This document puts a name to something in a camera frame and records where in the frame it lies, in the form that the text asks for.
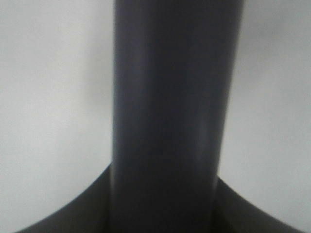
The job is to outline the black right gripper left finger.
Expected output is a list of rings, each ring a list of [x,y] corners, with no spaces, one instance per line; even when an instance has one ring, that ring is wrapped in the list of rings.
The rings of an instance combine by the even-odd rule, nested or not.
[[[20,233],[108,233],[110,167],[64,207]]]

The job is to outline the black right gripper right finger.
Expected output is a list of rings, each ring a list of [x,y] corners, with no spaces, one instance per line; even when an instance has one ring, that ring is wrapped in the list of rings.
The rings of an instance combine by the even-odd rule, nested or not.
[[[252,205],[218,179],[213,208],[215,233],[300,233]]]

